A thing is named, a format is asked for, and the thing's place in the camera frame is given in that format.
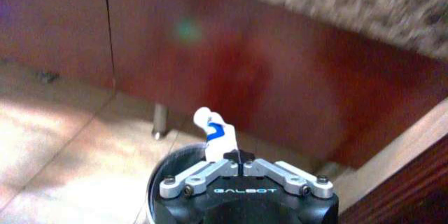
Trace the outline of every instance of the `black screw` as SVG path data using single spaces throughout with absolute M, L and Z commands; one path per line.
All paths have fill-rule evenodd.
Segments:
M 166 179 L 163 180 L 163 182 L 166 183 L 166 185 L 173 185 L 177 182 L 177 177 L 173 175 L 169 175 Z
M 326 175 L 318 175 L 318 183 L 319 184 L 327 184 L 329 183 L 329 177 Z
M 310 188 L 310 186 L 303 186 L 303 187 L 301 187 L 301 194 L 303 195 L 303 196 L 307 196 L 309 194 L 311 193 L 311 188 Z
M 186 195 L 186 197 L 193 196 L 194 193 L 195 193 L 194 188 L 193 188 L 190 185 L 187 185 L 187 186 L 185 187 L 185 195 Z

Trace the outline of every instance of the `cabinet door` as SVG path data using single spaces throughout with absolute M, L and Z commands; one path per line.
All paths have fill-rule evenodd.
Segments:
M 443 63 L 257 0 L 111 0 L 111 31 L 121 90 L 355 167 L 448 95 Z
M 111 86 L 106 0 L 0 0 L 0 57 Z

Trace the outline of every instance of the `metal leg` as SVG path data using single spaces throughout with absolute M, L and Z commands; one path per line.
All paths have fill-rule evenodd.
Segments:
M 153 129 L 153 137 L 159 140 L 167 135 L 167 116 L 169 116 L 169 108 L 167 106 L 157 103 L 155 107 L 155 117 L 154 117 L 154 129 Z

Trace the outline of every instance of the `tile floor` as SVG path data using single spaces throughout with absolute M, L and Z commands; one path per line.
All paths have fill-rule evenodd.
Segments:
M 0 63 L 0 223 L 145 223 L 158 161 L 205 141 L 191 117 L 171 112 L 167 138 L 151 138 L 153 104 Z M 239 145 L 313 170 L 321 164 L 247 134 Z

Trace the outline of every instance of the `blue label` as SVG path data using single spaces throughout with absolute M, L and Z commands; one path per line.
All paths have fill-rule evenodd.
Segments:
M 207 136 L 207 141 L 214 140 L 214 139 L 225 136 L 225 130 L 223 130 L 223 126 L 221 124 L 210 123 L 209 125 L 210 125 L 210 127 L 215 128 L 217 132 Z

